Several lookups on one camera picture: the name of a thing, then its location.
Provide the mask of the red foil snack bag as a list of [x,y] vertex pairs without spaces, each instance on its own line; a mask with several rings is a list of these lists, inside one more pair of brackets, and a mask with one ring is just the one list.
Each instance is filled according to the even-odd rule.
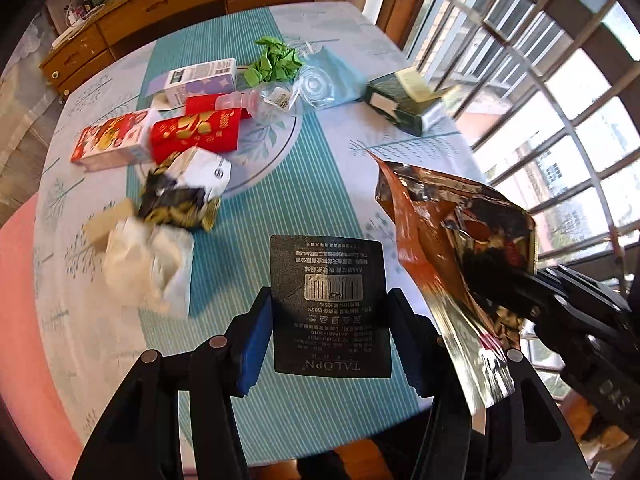
[[402,162],[378,162],[375,199],[393,220],[398,261],[420,290],[472,414],[514,393],[506,350],[524,315],[502,298],[533,274],[536,223],[486,184]]

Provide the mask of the black package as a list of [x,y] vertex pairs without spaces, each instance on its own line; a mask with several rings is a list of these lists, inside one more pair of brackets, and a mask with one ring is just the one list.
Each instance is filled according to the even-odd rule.
[[310,377],[390,378],[382,244],[273,235],[269,255],[274,370]]

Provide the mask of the dark green cigarette box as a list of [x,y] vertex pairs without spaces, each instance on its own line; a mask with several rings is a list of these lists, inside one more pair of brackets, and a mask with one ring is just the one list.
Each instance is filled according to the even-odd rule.
[[431,126],[448,117],[442,97],[428,88],[413,67],[370,80],[363,101],[413,136],[423,136]]

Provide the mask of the pink bed sheet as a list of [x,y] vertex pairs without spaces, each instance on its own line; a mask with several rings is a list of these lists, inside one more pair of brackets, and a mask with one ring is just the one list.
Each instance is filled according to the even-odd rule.
[[43,351],[34,293],[32,196],[1,228],[1,400],[22,440],[52,479],[69,479],[82,450]]

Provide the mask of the white crumpled paper bag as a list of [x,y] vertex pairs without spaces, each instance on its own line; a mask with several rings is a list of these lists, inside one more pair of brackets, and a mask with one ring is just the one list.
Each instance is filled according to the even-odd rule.
[[123,307],[187,318],[193,254],[194,237],[187,230],[129,217],[108,236],[104,281]]

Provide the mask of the beige small box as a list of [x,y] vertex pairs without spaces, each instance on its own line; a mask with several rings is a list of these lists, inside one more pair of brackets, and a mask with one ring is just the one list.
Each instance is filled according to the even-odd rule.
[[117,223],[133,216],[134,202],[130,198],[124,198],[120,202],[107,207],[104,211],[95,214],[82,227],[87,244],[96,252],[105,252],[108,236],[117,226]]

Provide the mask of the black gold crumpled wrapper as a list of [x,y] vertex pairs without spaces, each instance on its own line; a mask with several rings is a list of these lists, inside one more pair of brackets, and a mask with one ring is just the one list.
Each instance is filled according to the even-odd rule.
[[231,162],[218,154],[197,146],[172,153],[148,173],[137,217],[210,232],[230,178]]

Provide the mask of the tree patterned blue tablecloth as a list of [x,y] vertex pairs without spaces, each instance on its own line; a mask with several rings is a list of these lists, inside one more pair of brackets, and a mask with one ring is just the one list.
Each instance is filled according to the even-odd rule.
[[482,173],[454,123],[443,119],[417,138],[367,104],[353,102],[246,124],[229,157],[232,173],[217,222],[194,236],[191,304],[185,318],[120,306],[104,284],[102,258],[82,228],[126,197],[137,198],[142,167],[87,172],[70,160],[81,130],[147,107],[149,83],[177,67],[218,58],[248,64],[257,40],[333,51],[367,78],[406,64],[377,27],[346,2],[289,4],[206,21],[143,47],[102,70],[67,100],[41,176],[35,224],[34,285],[42,344],[72,435],[86,440],[138,356],[191,350],[223,332],[270,282],[274,234],[378,240],[386,282],[424,312],[420,292],[400,266],[393,223],[374,197],[379,159],[408,162],[480,180]]

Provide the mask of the window metal security grille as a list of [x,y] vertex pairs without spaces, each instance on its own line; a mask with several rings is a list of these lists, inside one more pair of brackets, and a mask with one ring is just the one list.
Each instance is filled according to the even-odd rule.
[[538,261],[605,282],[639,257],[639,29],[618,0],[423,0],[404,43]]

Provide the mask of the red white milk carton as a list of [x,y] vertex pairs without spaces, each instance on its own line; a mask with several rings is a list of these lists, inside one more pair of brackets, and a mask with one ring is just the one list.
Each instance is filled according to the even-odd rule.
[[70,162],[91,172],[150,162],[151,130],[161,119],[158,110],[146,108],[83,128]]

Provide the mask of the red gold packet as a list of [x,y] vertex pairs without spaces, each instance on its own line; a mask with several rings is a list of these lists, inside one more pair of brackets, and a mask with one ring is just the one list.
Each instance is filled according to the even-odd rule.
[[241,119],[241,110],[232,108],[160,120],[151,130],[152,159],[160,164],[189,148],[233,152],[238,148]]

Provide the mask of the light blue plastic bag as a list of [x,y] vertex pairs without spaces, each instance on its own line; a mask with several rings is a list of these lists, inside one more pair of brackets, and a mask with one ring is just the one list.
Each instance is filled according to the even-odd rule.
[[[326,108],[358,101],[367,89],[367,78],[326,47],[308,55],[305,65],[322,68],[332,80],[334,104]],[[325,110],[326,108],[316,108],[316,110]]]

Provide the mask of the white purple small box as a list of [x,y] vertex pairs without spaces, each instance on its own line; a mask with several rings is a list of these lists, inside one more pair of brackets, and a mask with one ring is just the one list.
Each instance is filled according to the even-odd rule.
[[171,70],[162,92],[172,107],[186,104],[192,96],[212,96],[235,90],[235,58],[201,62]]

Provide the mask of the clear plastic cup lid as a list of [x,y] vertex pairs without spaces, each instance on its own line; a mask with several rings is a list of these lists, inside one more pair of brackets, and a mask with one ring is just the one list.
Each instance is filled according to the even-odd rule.
[[326,108],[334,104],[334,87],[325,70],[305,65],[295,81],[297,91],[304,101],[315,108]]

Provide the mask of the white lace covered furniture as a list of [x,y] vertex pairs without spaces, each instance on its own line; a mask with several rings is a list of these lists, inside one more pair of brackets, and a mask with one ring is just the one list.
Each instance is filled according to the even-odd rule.
[[56,92],[40,64],[58,36],[49,12],[42,8],[30,21],[1,73],[1,171],[29,130],[44,125]]

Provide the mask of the green crumpled paper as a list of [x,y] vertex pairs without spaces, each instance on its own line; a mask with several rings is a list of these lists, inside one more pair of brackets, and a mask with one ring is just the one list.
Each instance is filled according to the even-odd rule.
[[245,82],[252,88],[266,82],[291,82],[304,66],[295,48],[284,41],[263,36],[255,41],[262,54],[244,72]]

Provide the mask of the wooden dresser with drawers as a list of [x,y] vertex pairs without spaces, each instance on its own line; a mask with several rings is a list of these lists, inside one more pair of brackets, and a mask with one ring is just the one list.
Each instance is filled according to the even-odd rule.
[[66,99],[106,66],[151,41],[218,16],[311,0],[111,0],[96,9],[40,64]]

